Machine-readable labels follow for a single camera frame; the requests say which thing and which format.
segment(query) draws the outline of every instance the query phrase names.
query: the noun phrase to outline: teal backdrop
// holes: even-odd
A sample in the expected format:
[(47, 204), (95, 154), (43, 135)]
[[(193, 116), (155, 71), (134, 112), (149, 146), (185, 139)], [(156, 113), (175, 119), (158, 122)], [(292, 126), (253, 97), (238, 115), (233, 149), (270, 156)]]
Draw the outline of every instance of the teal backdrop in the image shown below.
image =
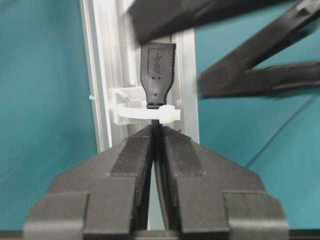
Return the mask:
[[(197, 28), (197, 72), (292, 4)], [(319, 60), (319, 39), (258, 67)], [(19, 230), (55, 175), (97, 153), (78, 0), (0, 0), (0, 90), (0, 230)], [(201, 144), (259, 173), (291, 228), (320, 228), (319, 107), (316, 90), (198, 103)]]
[[(200, 73), (296, 1), (195, 31)], [(320, 59), (320, 31), (258, 68)], [(278, 98), (199, 100), (200, 143), (260, 174), (281, 200), (292, 229), (320, 228), (320, 100), (318, 90)]]
[(0, 0), (0, 230), (97, 153), (79, 0)]

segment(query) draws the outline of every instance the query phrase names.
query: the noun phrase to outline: white cable holder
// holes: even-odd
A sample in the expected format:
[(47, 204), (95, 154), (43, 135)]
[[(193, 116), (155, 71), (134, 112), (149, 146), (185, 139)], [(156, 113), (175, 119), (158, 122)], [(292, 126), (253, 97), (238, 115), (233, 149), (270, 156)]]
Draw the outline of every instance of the white cable holder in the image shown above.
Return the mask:
[(146, 93), (142, 86), (117, 88), (113, 91), (113, 97), (116, 109), (114, 122), (119, 126), (143, 120), (159, 120), (160, 124), (171, 124), (181, 119), (181, 110), (173, 105), (147, 109)]

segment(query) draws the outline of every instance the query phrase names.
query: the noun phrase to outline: blue surface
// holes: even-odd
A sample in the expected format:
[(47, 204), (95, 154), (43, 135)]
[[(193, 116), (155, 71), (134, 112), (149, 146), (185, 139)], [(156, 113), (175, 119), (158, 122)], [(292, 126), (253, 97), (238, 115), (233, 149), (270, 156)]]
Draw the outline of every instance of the blue surface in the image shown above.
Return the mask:
[(79, 0), (0, 0), (0, 230), (97, 153)]
[[(197, 72), (285, 12), (285, 3), (195, 32)], [(258, 67), (319, 60), (320, 31)], [(225, 98), (198, 102), (200, 143), (259, 173), (281, 200), (293, 229), (320, 228), (319, 90), (287, 98)]]

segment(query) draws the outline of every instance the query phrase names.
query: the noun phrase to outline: black cable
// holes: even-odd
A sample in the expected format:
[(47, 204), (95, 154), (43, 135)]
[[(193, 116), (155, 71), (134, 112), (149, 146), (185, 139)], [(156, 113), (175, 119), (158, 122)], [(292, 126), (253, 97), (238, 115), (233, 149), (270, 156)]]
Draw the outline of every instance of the black cable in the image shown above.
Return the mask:
[(154, 158), (154, 172), (155, 172), (155, 182), (156, 188), (158, 192), (158, 198), (162, 213), (162, 219), (164, 228), (166, 230), (169, 229), (169, 210), (166, 201), (165, 195), (165, 186), (164, 186), (164, 176), (163, 176), (163, 129), (162, 125), (158, 120), (152, 120), (152, 132), (154, 136), (155, 145), (155, 153), (156, 156)]

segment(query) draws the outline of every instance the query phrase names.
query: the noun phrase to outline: black plastic part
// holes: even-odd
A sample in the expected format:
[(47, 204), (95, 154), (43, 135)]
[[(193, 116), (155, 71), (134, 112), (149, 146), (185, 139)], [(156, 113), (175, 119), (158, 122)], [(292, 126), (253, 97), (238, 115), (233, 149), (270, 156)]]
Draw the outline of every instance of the black plastic part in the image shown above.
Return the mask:
[(128, 239), (132, 231), (146, 229), (151, 138), (146, 127), (56, 176), (32, 206), (23, 239)]
[(140, 44), (287, 0), (136, 0), (129, 13)]
[[(257, 174), (169, 127), (155, 127), (163, 135), (148, 126), (56, 176), (32, 206), (23, 239), (288, 239), (281, 204)], [(177, 234), (140, 231), (147, 228), (155, 158), (167, 190), (168, 228)]]
[[(318, 229), (294, 229), (289, 232), (290, 240), (320, 240)], [(0, 231), (0, 240), (22, 240), (22, 231)], [(178, 231), (135, 231), (129, 240), (182, 240)]]
[(174, 83), (175, 43), (150, 42), (141, 48), (141, 83), (148, 109), (167, 104)]
[(204, 98), (270, 95), (279, 90), (320, 85), (319, 62), (252, 70), (310, 32), (306, 26), (320, 17), (319, 0), (303, 0), (198, 76)]

